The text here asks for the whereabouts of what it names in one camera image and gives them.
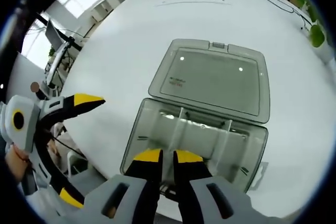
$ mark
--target desk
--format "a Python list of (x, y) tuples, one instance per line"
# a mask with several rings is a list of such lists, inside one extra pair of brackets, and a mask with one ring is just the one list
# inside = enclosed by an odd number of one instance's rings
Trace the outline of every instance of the desk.
[[(101, 95), (106, 104), (65, 122), (104, 176), (119, 167), (141, 101), (171, 41), (204, 39), (265, 55), (270, 84), (268, 162), (253, 207), (284, 217), (307, 202), (334, 147), (336, 93), (300, 29), (302, 19), (266, 0), (126, 0), (97, 28), (69, 73), (63, 95)], [(181, 219), (177, 203), (158, 212)]]
[(112, 6), (107, 0), (100, 0), (95, 6), (91, 9), (91, 16), (97, 21), (102, 21), (109, 12), (112, 11)]

